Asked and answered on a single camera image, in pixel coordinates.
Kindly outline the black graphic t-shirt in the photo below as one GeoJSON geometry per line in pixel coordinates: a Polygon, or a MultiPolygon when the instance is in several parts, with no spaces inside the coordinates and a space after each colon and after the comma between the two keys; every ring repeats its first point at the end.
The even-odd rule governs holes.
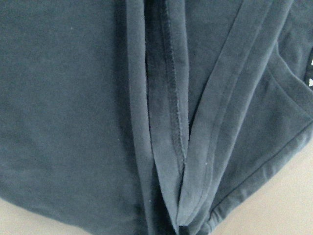
{"type": "Polygon", "coordinates": [[[0,197],[93,235],[207,235],[313,136],[310,0],[3,0],[0,197]]]}

